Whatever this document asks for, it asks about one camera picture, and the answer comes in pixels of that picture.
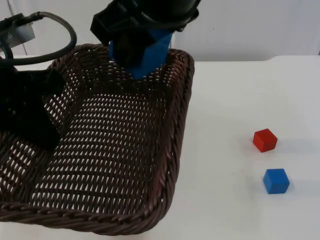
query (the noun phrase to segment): blue block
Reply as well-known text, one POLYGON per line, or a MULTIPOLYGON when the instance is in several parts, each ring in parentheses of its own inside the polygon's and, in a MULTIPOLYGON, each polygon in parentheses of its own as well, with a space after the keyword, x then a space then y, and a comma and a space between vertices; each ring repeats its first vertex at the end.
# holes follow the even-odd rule
MULTIPOLYGON (((136 80, 152 73, 156 68, 166 63, 170 41, 173 35, 172 30, 150 29, 149 34, 155 39, 155 44, 147 47, 142 57, 142 62, 137 62, 135 66, 124 66, 124 69, 133 75, 136 80)), ((114 43, 110 43, 109 55, 114 57, 114 43)))
POLYGON ((284 169, 268 169, 263 182, 268 194, 284 194, 290 185, 284 169))

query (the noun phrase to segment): blue cube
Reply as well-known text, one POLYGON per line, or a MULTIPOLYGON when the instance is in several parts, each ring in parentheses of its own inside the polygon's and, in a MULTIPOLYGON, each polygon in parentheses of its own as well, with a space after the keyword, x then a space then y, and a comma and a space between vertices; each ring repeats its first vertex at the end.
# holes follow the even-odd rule
POLYGON ((284 194, 290 185, 284 169, 268 169, 263 182, 268 194, 284 194))

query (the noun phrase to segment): cable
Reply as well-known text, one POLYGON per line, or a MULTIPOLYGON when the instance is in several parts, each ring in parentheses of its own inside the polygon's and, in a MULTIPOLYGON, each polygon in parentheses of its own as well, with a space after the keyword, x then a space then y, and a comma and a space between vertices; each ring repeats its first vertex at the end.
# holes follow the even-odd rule
POLYGON ((31 14, 30 16, 27 16, 21 20, 18 20, 16 22, 16 24, 20 24, 20 25, 24 25, 24 24, 28 24, 37 20, 41 20, 43 18, 49 18, 52 19, 56 22, 58 22, 59 24, 61 24, 62 26, 64 26, 67 31, 70 34, 70 42, 69 44, 52 53, 46 54, 46 55, 42 55, 42 56, 36 56, 36 57, 28 57, 28 58, 19 58, 19 59, 0 59, 0 66, 18 66, 18 65, 31 65, 31 64, 39 64, 39 63, 43 63, 43 62, 48 62, 48 61, 52 61, 58 58, 61 58, 62 56, 66 55, 67 53, 69 53, 77 44, 77 34, 75 32, 75 30, 73 29, 73 27, 64 19, 62 19, 61 17, 54 15, 50 12, 45 12, 45 11, 38 11, 35 12, 33 14, 31 14))
POLYGON ((4 52, 4 56, 5 56, 6 60, 14 58, 14 54, 12 53, 12 50, 11 50, 9 44, 6 41, 1 41, 1 39, 0 39, 0 48, 4 52))

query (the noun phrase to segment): white background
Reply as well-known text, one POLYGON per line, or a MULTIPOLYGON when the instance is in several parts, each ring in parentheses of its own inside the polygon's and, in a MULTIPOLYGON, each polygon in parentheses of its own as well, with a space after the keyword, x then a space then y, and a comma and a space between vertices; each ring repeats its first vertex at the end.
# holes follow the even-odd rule
MULTIPOLYGON (((0 0, 0 7, 7 0, 0 0)), ((97 43, 90 32, 95 13, 110 0, 9 0, 16 13, 48 11, 74 26, 79 44, 97 43)), ((319 0, 202 0, 200 17, 174 48, 190 52, 197 61, 266 60, 277 55, 317 55, 320 51, 319 0)), ((30 55, 63 47, 68 34, 56 23, 34 25, 36 40, 26 44, 30 55)))

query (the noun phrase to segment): wicker basket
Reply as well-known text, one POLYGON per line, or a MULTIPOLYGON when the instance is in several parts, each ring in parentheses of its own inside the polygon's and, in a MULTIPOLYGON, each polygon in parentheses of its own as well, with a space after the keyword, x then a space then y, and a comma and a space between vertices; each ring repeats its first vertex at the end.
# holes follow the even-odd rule
POLYGON ((0 132, 0 221, 139 234, 167 213, 179 172, 194 61, 170 50, 143 80, 85 44, 52 63, 67 84, 45 99, 54 152, 0 132))

